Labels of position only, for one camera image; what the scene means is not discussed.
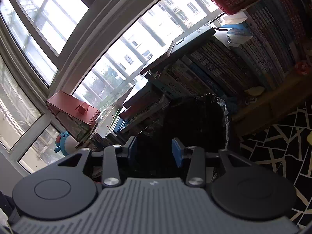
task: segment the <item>stuffed toy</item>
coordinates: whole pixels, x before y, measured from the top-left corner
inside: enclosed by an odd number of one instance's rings
[[[64,156],[72,154],[80,148],[76,148],[78,142],[67,131],[57,136],[55,139],[55,145],[57,148],[54,149],[54,152],[57,153],[61,151]]]

